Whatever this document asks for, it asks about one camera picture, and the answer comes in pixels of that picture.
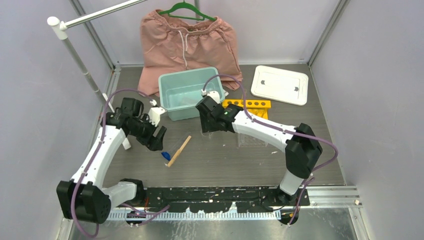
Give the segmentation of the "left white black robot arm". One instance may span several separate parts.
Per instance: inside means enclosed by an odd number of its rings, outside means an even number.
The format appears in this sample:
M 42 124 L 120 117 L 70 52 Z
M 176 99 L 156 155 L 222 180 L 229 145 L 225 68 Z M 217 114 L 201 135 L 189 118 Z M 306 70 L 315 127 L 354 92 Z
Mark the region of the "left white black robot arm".
M 166 110 L 155 100 L 150 104 L 148 113 L 144 113 L 140 100 L 125 97 L 120 107 L 102 117 L 96 143 L 83 164 L 69 181 L 60 181 L 56 188 L 66 219 L 102 224 L 113 208 L 124 203 L 138 207 L 145 202 L 146 191 L 141 180 L 123 178 L 107 188 L 104 180 L 119 147 L 130 148 L 129 136 L 150 151 L 163 150 L 167 129 L 159 123 Z

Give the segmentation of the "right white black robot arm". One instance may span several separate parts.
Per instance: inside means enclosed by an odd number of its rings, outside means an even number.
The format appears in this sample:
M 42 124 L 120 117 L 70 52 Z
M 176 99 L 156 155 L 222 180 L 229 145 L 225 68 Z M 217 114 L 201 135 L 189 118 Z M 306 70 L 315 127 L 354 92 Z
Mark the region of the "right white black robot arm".
M 277 198 L 286 206 L 297 199 L 298 188 L 310 176 L 323 152 L 309 125 L 276 123 L 252 115 L 235 104 L 223 107 L 210 96 L 203 97 L 195 107 L 203 133 L 223 131 L 248 135 L 281 150 L 285 154 L 286 172 L 279 184 Z

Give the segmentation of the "small clear glass beaker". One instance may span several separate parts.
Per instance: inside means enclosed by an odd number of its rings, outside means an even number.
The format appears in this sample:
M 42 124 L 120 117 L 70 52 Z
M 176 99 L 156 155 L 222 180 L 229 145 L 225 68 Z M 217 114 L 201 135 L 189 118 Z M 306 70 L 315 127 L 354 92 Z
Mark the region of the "small clear glass beaker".
M 202 135 L 203 137 L 210 138 L 210 137 L 213 135 L 213 133 L 212 133 L 212 132 L 201 132 L 201 135 Z

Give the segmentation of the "white plastic tray lid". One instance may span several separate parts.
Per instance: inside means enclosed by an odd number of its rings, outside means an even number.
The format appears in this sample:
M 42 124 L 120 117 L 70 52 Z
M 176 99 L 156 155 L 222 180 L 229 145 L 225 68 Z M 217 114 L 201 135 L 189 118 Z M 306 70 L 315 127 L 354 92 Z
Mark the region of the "white plastic tray lid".
M 296 106 L 308 101 L 309 77 L 305 73 L 259 65 L 250 92 L 256 97 Z

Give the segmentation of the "white red wash bottle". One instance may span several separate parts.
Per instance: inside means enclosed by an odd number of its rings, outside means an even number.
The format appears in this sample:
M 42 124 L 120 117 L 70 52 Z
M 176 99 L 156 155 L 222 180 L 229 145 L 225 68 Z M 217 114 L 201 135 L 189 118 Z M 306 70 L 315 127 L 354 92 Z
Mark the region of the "white red wash bottle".
M 192 105 L 196 105 L 200 99 L 198 97 L 182 97 L 176 101 L 176 107 L 185 107 L 189 108 Z

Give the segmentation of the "blue cap test tube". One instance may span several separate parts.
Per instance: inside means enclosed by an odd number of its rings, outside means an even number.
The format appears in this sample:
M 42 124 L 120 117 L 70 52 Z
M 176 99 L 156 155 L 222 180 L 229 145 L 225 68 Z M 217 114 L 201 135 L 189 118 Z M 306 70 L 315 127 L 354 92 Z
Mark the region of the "blue cap test tube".
M 161 152 L 161 155 L 169 162 L 177 151 L 176 147 L 168 147 Z

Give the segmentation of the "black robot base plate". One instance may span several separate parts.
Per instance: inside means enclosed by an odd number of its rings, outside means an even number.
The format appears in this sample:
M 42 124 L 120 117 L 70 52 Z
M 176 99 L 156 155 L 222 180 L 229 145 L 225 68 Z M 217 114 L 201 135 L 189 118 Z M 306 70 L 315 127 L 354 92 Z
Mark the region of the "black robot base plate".
M 235 207 L 237 213 L 270 213 L 309 206 L 308 192 L 299 188 L 292 196 L 273 186 L 225 187 L 147 187 L 141 198 L 126 204 L 157 212 L 166 206 L 169 213 L 226 213 Z

